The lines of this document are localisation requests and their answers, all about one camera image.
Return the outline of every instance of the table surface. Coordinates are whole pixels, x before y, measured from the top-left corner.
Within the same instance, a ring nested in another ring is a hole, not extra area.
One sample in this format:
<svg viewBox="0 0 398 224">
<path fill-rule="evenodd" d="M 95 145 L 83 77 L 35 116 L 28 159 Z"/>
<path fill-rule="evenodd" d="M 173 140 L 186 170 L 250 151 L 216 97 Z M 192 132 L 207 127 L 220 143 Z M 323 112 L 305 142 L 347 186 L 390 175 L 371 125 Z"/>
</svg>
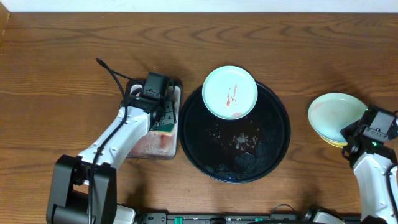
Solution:
<svg viewBox="0 0 398 224">
<path fill-rule="evenodd" d="M 181 79 L 183 102 L 213 69 L 238 65 L 276 92 L 292 127 L 280 165 L 248 184 L 205 176 L 180 145 L 169 161 L 126 159 L 119 203 L 170 213 L 269 213 L 280 203 L 359 213 L 353 170 L 317 136 L 307 110 L 330 92 L 398 109 L 397 36 L 393 14 L 13 13 L 0 43 L 0 222 L 45 222 L 56 160 L 86 149 L 116 116 L 120 92 L 96 57 L 131 77 Z"/>
</svg>

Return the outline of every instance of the yellow bowl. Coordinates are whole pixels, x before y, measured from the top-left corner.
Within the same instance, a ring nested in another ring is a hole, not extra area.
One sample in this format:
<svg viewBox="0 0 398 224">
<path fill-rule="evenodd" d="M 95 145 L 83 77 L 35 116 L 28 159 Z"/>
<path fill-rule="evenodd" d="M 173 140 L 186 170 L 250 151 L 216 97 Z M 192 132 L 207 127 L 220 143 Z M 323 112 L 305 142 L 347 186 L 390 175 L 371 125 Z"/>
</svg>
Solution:
<svg viewBox="0 0 398 224">
<path fill-rule="evenodd" d="M 325 139 L 324 137 L 322 137 L 321 135 L 319 135 L 323 140 L 325 140 L 325 142 L 327 142 L 327 143 L 329 143 L 329 144 L 331 144 L 332 146 L 335 146 L 335 147 L 339 147 L 339 148 L 343 148 L 343 146 L 346 146 L 347 145 L 347 142 L 335 142 L 335 141 L 331 141 L 331 140 L 328 140 L 328 139 Z"/>
</svg>

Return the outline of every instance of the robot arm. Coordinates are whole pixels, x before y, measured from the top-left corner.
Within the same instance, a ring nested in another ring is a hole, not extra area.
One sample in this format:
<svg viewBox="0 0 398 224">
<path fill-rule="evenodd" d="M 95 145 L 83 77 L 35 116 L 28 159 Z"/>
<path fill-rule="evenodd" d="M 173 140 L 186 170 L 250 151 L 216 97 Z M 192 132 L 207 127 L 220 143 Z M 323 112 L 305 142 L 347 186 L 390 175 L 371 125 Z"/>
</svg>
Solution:
<svg viewBox="0 0 398 224">
<path fill-rule="evenodd" d="M 349 160 L 358 180 L 363 223 L 397 223 L 397 158 L 384 145 L 398 136 L 397 115 L 369 105 L 362 118 L 341 130 L 347 141 L 343 157 Z M 337 214 L 321 207 L 311 208 L 306 220 L 344 223 Z"/>
<path fill-rule="evenodd" d="M 379 217 L 388 224 L 397 223 L 394 207 L 398 194 L 397 167 L 390 159 L 379 154 L 363 153 L 354 165 L 361 195 L 362 219 Z"/>
<path fill-rule="evenodd" d="M 129 106 L 127 108 L 126 124 L 121 126 L 118 134 L 114 135 L 100 154 L 96 164 L 109 164 L 116 169 L 120 168 L 132 147 L 145 136 L 150 129 L 150 114 L 143 109 Z M 118 116 L 107 130 L 88 149 L 79 153 L 83 162 L 92 163 L 99 145 L 111 134 L 124 117 L 124 107 L 119 109 Z"/>
<path fill-rule="evenodd" d="M 77 157 L 61 156 L 54 168 L 47 206 L 47 223 L 88 223 L 88 194 L 74 190 L 73 186 L 89 183 L 92 167 L 95 167 L 95 172 L 92 176 L 93 182 L 89 184 L 93 188 L 93 223 L 133 222 L 134 210 L 117 204 L 116 171 L 138 140 L 164 118 L 169 83 L 169 78 L 149 73 L 144 87 L 128 94 L 116 119 L 94 144 Z M 127 118 L 116 129 L 123 121 L 125 106 Z M 106 144 L 93 166 L 97 150 L 104 142 Z"/>
</svg>

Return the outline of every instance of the white wall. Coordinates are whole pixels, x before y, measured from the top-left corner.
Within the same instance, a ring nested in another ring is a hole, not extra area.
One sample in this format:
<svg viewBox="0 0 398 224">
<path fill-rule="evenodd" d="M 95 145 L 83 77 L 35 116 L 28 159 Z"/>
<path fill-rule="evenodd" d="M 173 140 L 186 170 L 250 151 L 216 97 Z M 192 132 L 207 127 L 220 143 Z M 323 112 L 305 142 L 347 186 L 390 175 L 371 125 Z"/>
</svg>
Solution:
<svg viewBox="0 0 398 224">
<path fill-rule="evenodd" d="M 398 0 L 0 0 L 10 12 L 398 12 Z"/>
</svg>

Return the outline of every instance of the round tray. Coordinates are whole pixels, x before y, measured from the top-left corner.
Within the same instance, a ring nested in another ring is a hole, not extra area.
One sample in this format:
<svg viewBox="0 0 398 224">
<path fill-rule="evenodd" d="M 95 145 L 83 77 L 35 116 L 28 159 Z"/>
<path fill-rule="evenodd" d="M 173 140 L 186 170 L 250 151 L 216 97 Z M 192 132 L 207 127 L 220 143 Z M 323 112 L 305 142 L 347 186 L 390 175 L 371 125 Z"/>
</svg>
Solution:
<svg viewBox="0 0 398 224">
<path fill-rule="evenodd" d="M 257 83 L 253 110 L 237 120 L 216 117 L 196 89 L 185 102 L 179 125 L 184 153 L 204 174 L 223 182 L 244 183 L 264 177 L 281 162 L 290 142 L 290 122 L 282 102 Z"/>
</svg>

